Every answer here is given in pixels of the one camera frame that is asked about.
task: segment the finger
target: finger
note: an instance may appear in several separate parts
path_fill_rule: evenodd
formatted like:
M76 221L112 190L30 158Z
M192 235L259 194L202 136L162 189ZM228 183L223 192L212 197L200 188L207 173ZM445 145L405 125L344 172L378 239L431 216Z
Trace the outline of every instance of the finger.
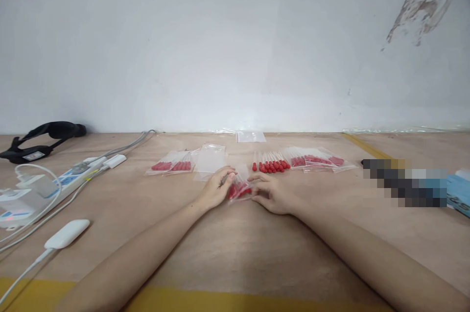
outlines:
M269 193L271 190L271 186L268 182L258 182L253 188L252 188L252 193L253 196L259 194L260 192L266 192Z
M230 175L227 176L227 178L225 179L225 183L223 184L223 186L221 187L221 190L224 192L224 193L227 193L228 190L229 190L229 187L232 185L233 181L235 180L235 173L234 172L231 172Z
M248 181L261 180L261 181L269 182L269 181L271 181L271 179L272 179L271 176L268 176L268 175L266 175L265 173L262 173L262 172L253 174L250 177L248 177Z
M222 173L222 172L226 171L227 169L231 169L231 170L235 171L235 168L233 168L233 167L227 165L227 166L225 166L225 167L223 167L223 168L220 168L220 169L217 170L215 173L216 173L216 174Z
M263 196L254 196L251 198L252 201L255 201L265 207L267 210L271 211L272 202Z
M217 179L217 181L222 181L222 179L223 179L225 176L227 176L229 173L235 173L235 174L237 174L237 172L235 171L234 168L225 167L225 168L222 168L222 169L217 170L217 172L212 176L212 178Z

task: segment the yellow tape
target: yellow tape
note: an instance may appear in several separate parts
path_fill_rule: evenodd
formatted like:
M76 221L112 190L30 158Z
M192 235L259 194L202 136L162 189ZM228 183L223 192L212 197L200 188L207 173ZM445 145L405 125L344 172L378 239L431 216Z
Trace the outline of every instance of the yellow tape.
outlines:
M95 171L90 172L89 175L94 174L95 172L98 172L98 171L99 171L99 169L96 169ZM85 180L91 181L92 178L93 178L93 177L85 177Z
M0 291L6 291L14 279L0 278ZM11 292L0 311L50 312L75 285L74 282L22 280ZM303 301L274 296L255 296L222 292L187 291L146 286L132 299L128 312L392 312L386 305L353 302Z
M368 152L370 155L372 155L376 159L394 159L390 155L384 153L383 151L378 150L374 146L364 142L363 140L359 139L356 136L353 136L352 134L348 133L343 133L344 138L346 138L348 141L354 143L356 146L361 148L362 150Z

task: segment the black eye mask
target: black eye mask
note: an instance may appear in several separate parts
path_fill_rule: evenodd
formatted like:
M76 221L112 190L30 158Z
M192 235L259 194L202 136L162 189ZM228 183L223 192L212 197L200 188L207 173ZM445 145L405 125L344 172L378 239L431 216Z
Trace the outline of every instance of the black eye mask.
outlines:
M31 148L20 149L18 148L22 143L34 137L49 133L49 136L54 139L59 139L51 146L37 145ZM82 137L87 134L87 129L84 125L75 124L66 121L57 121L45 123L32 131L29 131L26 136L13 138L11 147L0 153L0 158L8 159L14 164L25 164L32 161L48 156L55 147L62 144L69 138Z

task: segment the clear plastic bag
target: clear plastic bag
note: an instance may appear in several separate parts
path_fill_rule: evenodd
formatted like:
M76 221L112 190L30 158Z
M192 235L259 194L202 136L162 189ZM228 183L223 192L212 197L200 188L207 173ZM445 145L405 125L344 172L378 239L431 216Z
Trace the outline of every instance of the clear plastic bag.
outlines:
M290 162L292 168L295 169L308 167L334 168L337 166L329 159L328 155L317 148L288 147L284 148L282 153Z
M253 131L237 131L235 133L235 139L237 143L266 142L264 133Z
M354 168L357 168L357 166L354 165L353 163L350 163L349 161L344 160L344 159L334 155L329 150L326 150L323 147L319 147L318 150L321 151L323 154L327 155L328 159L336 165L333 168L334 173L343 172L343 171L346 171L346 170L352 170Z
M212 174L225 166L225 146L219 144L205 143L197 157L194 172L195 181L207 181Z
M311 167L305 167L303 170L304 170L304 173L309 173L309 172L333 172L333 169L334 168L324 168L324 167L321 167L321 166L317 166L317 167L311 166Z
M177 161L170 170L164 172L164 175L174 175L178 173L192 172L199 154L199 149L193 151L179 152L183 156Z
M188 168L188 163L183 163L183 161L185 161L185 157L187 157L189 153L190 152L187 150L172 150L147 170L145 175L158 175L168 171L183 171Z
M252 184L248 182L248 168L245 164L241 164L236 166L235 170L237 175L227 192L229 203L251 198Z

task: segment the plastic bag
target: plastic bag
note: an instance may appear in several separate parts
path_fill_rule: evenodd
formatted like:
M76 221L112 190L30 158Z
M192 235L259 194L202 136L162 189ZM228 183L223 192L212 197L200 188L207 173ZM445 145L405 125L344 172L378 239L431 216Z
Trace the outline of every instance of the plastic bag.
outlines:
M309 173L309 172L333 172L333 169L334 168L324 168L324 167L321 167L321 166L317 166L317 167L305 167L303 168L304 170L304 173Z
M351 170L351 169L357 168L357 166L354 165L353 163L350 163L349 161L344 160L344 159L334 155L329 150L326 150L323 147L319 147L318 150L321 151L323 154L327 155L328 159L336 165L333 168L334 173L343 172L343 171L346 171L346 170Z
M160 161L153 165L149 170L145 172L145 175L158 175L168 171L176 173L182 171L191 171L193 164L192 159L188 156L191 152L188 150L175 151L172 150L165 155Z
M178 173L187 173L192 172L199 154L199 149L193 151L184 151L182 153L183 157L177 161L170 170L163 173L163 175L174 175Z
M317 148L288 147L282 150L293 168L305 169L307 167L334 168L337 165L330 157Z
M235 133L235 139L237 143L245 142L266 142L264 133L252 132L252 131L237 131Z
M258 153L255 152L253 156L253 171L261 171L264 173L284 172L290 168L290 165L285 161L280 152L269 151Z
M225 146L219 144L205 143L197 157L194 172L195 181L207 181L212 174L225 166Z
M245 164L242 164L236 166L235 170L237 171L237 175L227 192L229 203L251 198L252 184L248 182L248 168Z

